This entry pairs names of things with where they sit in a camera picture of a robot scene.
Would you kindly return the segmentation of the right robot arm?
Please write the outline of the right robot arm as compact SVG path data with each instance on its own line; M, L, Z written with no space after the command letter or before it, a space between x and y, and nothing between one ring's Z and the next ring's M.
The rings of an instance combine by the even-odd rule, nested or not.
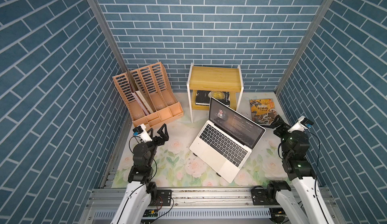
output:
M290 126L278 115L269 128L281 140L279 153L282 166L297 191L303 207L295 201L290 186L285 181L270 181L267 198L276 201L292 224L333 224L334 220L321 196L317 174L306 159L310 144L307 131L313 122L304 116Z

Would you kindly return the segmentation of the silver laptop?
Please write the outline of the silver laptop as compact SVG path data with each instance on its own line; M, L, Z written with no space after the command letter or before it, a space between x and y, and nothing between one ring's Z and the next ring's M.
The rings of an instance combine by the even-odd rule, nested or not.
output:
M210 98L208 120L189 149L232 183L265 132L264 127Z

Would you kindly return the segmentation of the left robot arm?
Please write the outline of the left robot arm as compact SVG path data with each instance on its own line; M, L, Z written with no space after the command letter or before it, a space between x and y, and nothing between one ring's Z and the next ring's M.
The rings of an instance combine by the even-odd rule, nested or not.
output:
M125 195L112 220L113 224L139 224L147 207L157 199L157 185L152 181L155 172L157 148L169 140L166 124L153 136L153 129L146 130L141 124L133 130L137 145L130 147L133 154L133 166L129 172Z

